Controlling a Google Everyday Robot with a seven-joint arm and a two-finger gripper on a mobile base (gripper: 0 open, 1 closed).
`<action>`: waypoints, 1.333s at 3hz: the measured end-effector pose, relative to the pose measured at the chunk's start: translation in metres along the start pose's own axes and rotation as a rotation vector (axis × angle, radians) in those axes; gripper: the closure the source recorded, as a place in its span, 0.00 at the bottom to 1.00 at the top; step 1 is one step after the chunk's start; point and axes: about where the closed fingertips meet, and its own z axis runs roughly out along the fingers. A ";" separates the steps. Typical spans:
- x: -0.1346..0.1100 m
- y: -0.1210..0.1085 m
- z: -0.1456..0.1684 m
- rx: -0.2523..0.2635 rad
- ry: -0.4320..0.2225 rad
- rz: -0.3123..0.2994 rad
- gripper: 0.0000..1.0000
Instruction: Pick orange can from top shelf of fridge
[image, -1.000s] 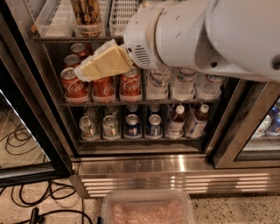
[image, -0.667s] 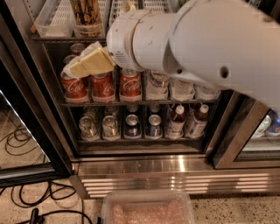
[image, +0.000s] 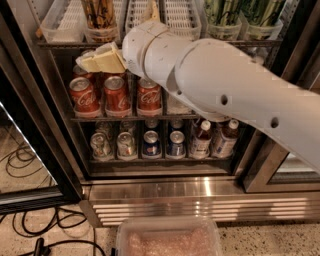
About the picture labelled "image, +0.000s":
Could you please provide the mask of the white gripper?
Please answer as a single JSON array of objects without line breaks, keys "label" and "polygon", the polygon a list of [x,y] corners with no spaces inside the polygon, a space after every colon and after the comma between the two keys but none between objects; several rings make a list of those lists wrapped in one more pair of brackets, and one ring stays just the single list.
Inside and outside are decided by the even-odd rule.
[{"label": "white gripper", "polygon": [[[156,0],[147,1],[141,21],[160,21]],[[114,42],[106,43],[94,51],[85,53],[76,59],[76,63],[87,72],[124,73],[127,69],[122,52]]]}]

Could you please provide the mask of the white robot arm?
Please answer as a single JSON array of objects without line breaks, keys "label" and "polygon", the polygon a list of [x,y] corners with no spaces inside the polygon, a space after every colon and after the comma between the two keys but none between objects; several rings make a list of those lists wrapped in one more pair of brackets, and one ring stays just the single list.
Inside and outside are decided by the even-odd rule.
[{"label": "white robot arm", "polygon": [[249,124],[320,171],[320,95],[279,78],[225,41],[190,41],[147,20],[130,30],[121,48],[107,43],[76,63],[87,72],[129,70],[152,80],[202,117],[220,113]]}]

